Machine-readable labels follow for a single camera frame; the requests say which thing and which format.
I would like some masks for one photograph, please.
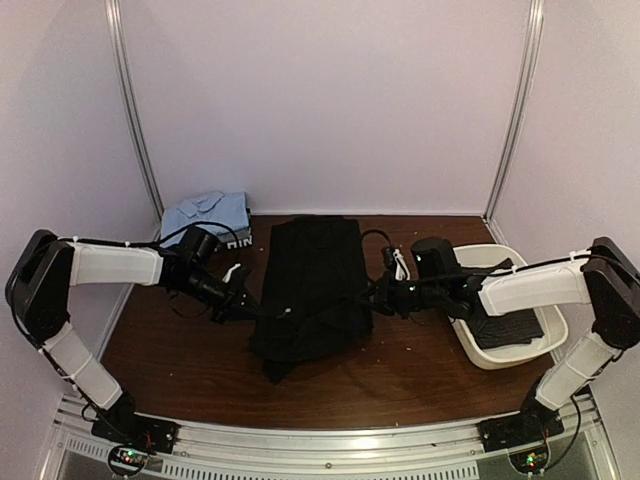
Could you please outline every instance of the light blue shirt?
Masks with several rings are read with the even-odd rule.
[[[212,192],[183,200],[164,212],[162,237],[197,221],[222,223],[234,232],[249,228],[246,194],[244,192]],[[200,225],[200,228],[214,235],[229,233],[226,229],[214,225]],[[167,240],[163,246],[168,247],[178,243],[183,235],[176,235]]]

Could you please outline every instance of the brown wooden surface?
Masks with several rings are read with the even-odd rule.
[[[253,268],[248,286],[260,296],[270,228],[287,217],[254,217],[254,245],[242,251]],[[479,218],[359,217],[404,247],[426,236],[454,245],[492,242]],[[369,273],[382,272],[383,241],[366,240]],[[184,313],[196,302],[180,301]],[[252,323],[184,319],[160,288],[136,287],[103,358],[144,413],[247,427],[359,428],[416,425],[491,415],[519,407],[549,356],[506,370],[475,367],[443,314],[375,316],[373,335],[334,357],[298,367],[280,385],[261,374],[247,349]]]

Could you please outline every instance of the white basket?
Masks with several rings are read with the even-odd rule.
[[[518,252],[504,245],[468,245],[454,249],[458,262],[464,267],[491,267],[510,258],[514,265],[526,265]],[[569,334],[569,328],[562,313],[556,307],[547,306],[534,309],[544,336],[534,339],[529,345],[509,345],[482,350],[478,347],[467,322],[450,319],[453,329],[467,352],[469,360],[484,370],[515,367],[529,362],[540,355],[562,345]]]

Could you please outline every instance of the aluminum frame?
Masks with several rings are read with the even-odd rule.
[[[162,203],[158,182],[153,173],[153,167],[149,159],[149,151],[140,122],[140,114],[138,112],[133,81],[131,79],[131,69],[129,68],[129,59],[127,57],[124,29],[122,28],[122,20],[120,17],[120,0],[105,0],[105,8],[129,133],[131,134],[136,158],[142,173],[142,180],[153,206],[154,215],[156,220],[160,222],[162,221],[162,214],[164,213],[164,204]]]
[[[513,103],[513,109],[511,110],[511,119],[509,120],[509,127],[507,129],[507,135],[502,148],[500,164],[498,166],[498,171],[496,172],[487,208],[483,215],[483,218],[489,224],[493,221],[500,196],[504,190],[507,175],[515,155],[520,130],[524,122],[525,108],[527,100],[529,99],[533,76],[538,62],[538,54],[540,52],[543,26],[544,0],[531,0],[529,21],[527,23],[527,32],[525,34],[524,52],[522,55],[522,63],[520,65],[520,77],[518,78],[518,85],[516,88],[516,97]]]
[[[578,405],[582,413],[581,431],[598,478],[618,480],[611,446],[593,399],[583,395],[578,398]],[[81,418],[83,406],[80,398],[62,399],[54,419],[50,448],[38,470],[39,479],[58,479],[67,451],[106,459],[112,444],[91,436],[91,424]],[[560,437],[570,437],[577,424],[573,405],[560,409],[560,416],[566,427]],[[445,478],[446,472],[454,472],[450,478],[473,480],[479,478],[479,460],[506,453],[483,451],[477,429],[481,420],[332,431],[241,428],[174,420],[180,428],[173,454],[159,454],[145,472],[161,478],[205,480],[225,477],[415,480],[418,474],[428,478],[432,473],[433,478],[440,478],[439,472],[443,472]]]

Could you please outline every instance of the white wall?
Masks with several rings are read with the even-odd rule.
[[[102,0],[0,3],[0,280],[31,233],[149,239],[153,215],[123,116]],[[73,292],[94,351],[122,287]],[[62,392],[0,304],[0,465],[33,478]]]
[[[483,211],[526,0],[140,0],[122,16],[166,204],[256,212]]]
[[[547,0],[540,60],[497,210],[529,261],[612,237],[640,266],[640,3]],[[565,309],[569,344],[590,308]],[[622,469],[638,478],[640,348],[608,367],[596,400]]]

